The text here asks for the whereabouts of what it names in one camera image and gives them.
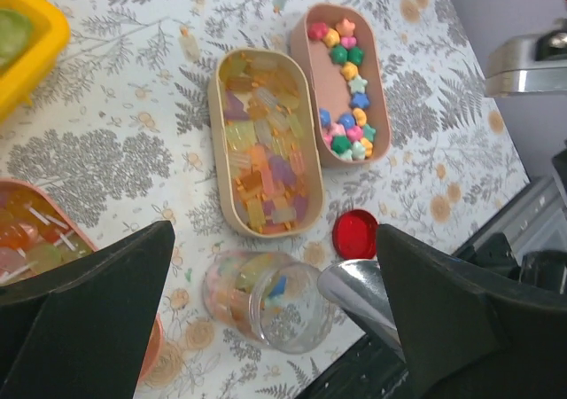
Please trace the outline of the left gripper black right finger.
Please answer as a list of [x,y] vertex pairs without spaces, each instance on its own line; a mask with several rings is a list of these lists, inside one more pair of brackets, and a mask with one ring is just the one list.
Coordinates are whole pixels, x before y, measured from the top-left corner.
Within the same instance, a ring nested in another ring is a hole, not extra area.
[[416,396],[564,398],[566,298],[377,228],[377,259]]

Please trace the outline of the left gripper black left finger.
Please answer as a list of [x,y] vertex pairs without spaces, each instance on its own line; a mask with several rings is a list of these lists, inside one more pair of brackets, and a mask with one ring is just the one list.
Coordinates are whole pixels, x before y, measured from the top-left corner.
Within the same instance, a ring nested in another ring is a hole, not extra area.
[[153,223],[1,289],[3,398],[130,398],[175,232]]

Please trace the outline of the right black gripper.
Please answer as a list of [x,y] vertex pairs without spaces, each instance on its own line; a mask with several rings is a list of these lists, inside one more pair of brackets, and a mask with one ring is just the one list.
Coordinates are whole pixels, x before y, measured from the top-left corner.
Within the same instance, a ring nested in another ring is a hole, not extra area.
[[488,58],[485,94],[506,97],[566,92],[566,19],[547,32],[514,36]]

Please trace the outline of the metal scoop spoon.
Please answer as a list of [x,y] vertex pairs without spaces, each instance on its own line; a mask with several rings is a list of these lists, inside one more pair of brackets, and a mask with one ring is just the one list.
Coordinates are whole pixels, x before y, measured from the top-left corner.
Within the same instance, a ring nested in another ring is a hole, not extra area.
[[317,280],[322,296],[364,323],[406,362],[377,260],[348,260],[322,271]]

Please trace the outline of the red jar lid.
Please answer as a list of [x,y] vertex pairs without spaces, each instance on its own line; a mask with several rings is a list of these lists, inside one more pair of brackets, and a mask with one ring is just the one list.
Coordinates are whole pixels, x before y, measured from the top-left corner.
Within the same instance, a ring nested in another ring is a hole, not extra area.
[[332,230],[332,243],[343,260],[371,260],[376,256],[377,219],[364,209],[339,216]]

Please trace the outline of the tray of star candies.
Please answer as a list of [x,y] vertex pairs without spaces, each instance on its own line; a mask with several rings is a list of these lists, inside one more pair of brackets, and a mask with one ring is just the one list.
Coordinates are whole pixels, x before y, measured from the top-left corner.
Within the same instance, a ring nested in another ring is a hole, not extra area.
[[340,159],[325,143],[319,112],[327,110],[330,118],[337,121],[339,116],[351,109],[350,88],[340,73],[339,65],[333,63],[330,49],[322,40],[313,40],[308,33],[314,24],[324,23],[334,28],[340,21],[349,20],[355,24],[353,35],[364,53],[359,73],[368,82],[365,92],[369,108],[365,110],[369,125],[377,130],[372,140],[372,153],[366,161],[383,158],[390,147],[392,133],[384,89],[381,67],[378,60],[377,40],[370,23],[356,10],[320,3],[307,10],[291,31],[291,57],[303,70],[309,86],[320,161],[326,168],[361,165],[362,162]]

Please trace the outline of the clear glass jar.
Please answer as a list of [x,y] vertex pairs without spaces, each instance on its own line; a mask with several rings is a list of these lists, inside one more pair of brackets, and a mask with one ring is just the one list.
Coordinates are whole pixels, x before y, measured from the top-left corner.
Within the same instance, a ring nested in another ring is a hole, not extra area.
[[299,355],[317,348],[333,325],[320,275],[282,252],[226,252],[207,268],[202,297],[211,317],[245,339]]

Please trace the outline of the tray of pale jelly candies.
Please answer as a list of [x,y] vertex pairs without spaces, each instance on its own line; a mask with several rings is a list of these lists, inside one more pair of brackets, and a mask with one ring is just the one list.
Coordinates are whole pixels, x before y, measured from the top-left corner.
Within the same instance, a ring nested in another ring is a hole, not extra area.
[[324,188],[307,79],[277,51],[236,49],[209,81],[221,211],[259,239],[299,235],[322,213]]

